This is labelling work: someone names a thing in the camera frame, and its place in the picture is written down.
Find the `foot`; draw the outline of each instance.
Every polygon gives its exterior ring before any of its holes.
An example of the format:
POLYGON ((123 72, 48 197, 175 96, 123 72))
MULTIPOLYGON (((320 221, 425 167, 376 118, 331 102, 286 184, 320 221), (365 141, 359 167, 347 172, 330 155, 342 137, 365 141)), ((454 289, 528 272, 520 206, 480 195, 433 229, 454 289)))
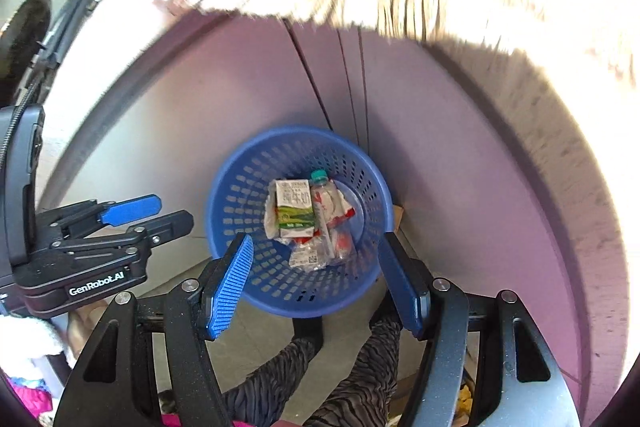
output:
POLYGON ((316 348, 315 355, 322 349, 324 344, 324 334, 322 333, 322 317, 314 317, 312 319, 292 319, 293 321, 293 338, 308 339, 316 348))
POLYGON ((396 304, 389 290, 386 291, 385 298, 380 302, 378 309, 373 312, 373 315, 371 315, 369 329, 371 329, 376 322, 386 318, 390 318, 391 320, 401 324, 400 315, 398 315, 396 304))

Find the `patterned pants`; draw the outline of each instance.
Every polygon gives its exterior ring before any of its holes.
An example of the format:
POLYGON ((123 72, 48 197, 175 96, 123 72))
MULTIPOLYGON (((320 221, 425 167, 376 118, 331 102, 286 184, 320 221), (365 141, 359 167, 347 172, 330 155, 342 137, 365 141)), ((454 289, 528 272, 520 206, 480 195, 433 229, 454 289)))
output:
MULTIPOLYGON (((347 378, 342 380, 304 427, 383 427, 396 390, 399 323, 385 318, 371 328, 347 378)), ((292 341, 247 379, 223 395, 229 416, 257 427, 270 427, 314 357, 312 344, 292 341)))

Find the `person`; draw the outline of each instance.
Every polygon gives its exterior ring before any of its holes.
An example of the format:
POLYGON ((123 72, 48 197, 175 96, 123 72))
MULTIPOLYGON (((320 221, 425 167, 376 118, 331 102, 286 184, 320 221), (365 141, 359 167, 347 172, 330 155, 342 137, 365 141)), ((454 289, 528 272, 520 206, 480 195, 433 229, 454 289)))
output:
MULTIPOLYGON (((294 336, 281 352, 248 375, 240 385, 223 394, 229 418, 236 426, 271 427, 276 424, 309 362, 322 348, 322 317, 293 319, 293 328, 294 336)), ((372 315, 369 329, 371 335, 360 349, 349 376, 338 384, 303 427, 386 425, 389 402, 396 390, 402 330, 391 293, 386 293, 372 315)))

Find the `metal screw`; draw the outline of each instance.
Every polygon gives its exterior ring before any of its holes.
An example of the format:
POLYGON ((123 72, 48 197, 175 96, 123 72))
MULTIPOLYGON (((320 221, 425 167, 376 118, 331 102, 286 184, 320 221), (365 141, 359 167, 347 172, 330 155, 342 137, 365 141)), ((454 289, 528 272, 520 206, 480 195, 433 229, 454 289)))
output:
POLYGON ((518 296, 511 290, 504 290, 500 292, 500 297, 502 297, 503 301, 508 302, 509 304, 513 304, 518 301, 518 296))
POLYGON ((446 292, 451 288, 451 283, 446 279, 434 279, 433 287, 440 292, 446 292))
POLYGON ((129 292, 120 292, 116 295, 116 304, 126 304, 131 300, 129 292))
POLYGON ((198 283, 196 279, 187 279, 186 281, 182 282, 180 288, 182 288, 186 292, 194 292, 198 289, 198 286, 200 286, 200 283, 198 283))

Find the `clear plastic bottle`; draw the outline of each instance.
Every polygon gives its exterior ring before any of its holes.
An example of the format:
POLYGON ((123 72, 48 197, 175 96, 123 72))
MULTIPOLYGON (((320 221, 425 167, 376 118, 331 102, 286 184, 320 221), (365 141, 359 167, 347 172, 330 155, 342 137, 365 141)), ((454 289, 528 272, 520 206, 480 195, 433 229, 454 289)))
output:
POLYGON ((330 258, 329 264, 345 263, 355 254, 351 229, 344 219, 340 192, 322 169, 311 173, 311 199, 320 235, 330 258))

